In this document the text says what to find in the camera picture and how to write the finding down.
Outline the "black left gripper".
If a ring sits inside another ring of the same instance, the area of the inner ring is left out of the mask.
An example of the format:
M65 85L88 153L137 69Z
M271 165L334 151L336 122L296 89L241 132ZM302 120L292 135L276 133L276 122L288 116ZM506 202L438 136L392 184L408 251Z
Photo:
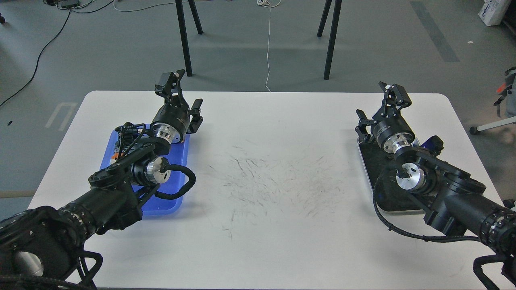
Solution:
M164 98L164 104L154 117L151 130L169 144L182 142L186 134L195 134L204 121L200 109L203 99L196 99L189 108L183 98L180 81L185 73L184 69L163 73L155 85L155 94Z

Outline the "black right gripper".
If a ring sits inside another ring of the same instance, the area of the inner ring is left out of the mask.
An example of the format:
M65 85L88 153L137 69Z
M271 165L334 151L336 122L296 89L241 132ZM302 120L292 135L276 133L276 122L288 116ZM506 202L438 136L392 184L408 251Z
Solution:
M401 85L388 85L380 81L379 86L385 92L380 109L372 119L368 119L363 110L357 109L359 123L355 131L360 143L378 143L383 151L395 154L402 147L411 146L415 140L414 132L401 115L401 110L411 106L412 101ZM377 115L382 120L377 122ZM371 133L366 130L368 126L372 127Z

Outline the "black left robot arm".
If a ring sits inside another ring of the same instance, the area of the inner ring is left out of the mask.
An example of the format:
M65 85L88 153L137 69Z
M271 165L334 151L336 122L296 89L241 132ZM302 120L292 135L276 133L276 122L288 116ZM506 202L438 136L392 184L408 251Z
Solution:
M92 174L90 190L60 209L40 206L1 222L2 290L95 290L103 257L86 251L92 235L142 220L153 196L176 200L196 182L188 167L166 159L171 145L199 129L202 99L183 97L185 70L163 73L155 93L164 99L149 126L124 123L116 161Z

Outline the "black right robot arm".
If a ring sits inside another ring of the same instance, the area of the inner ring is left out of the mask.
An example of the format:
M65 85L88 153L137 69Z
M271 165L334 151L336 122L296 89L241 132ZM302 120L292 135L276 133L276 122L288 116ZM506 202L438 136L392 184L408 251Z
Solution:
M515 283L515 211L486 198L485 185L470 173L438 158L443 141L432 136L420 144L401 110L412 104L403 86L379 82L384 96L372 118L363 110L355 130L357 143L372 188L377 217L388 230L426 242L474 241L488 246L493 255L478 257L473 272L489 290L498 286L482 266L502 263L501 274ZM378 200L411 200L424 212L424 222L442 236L423 236L402 230L378 209Z

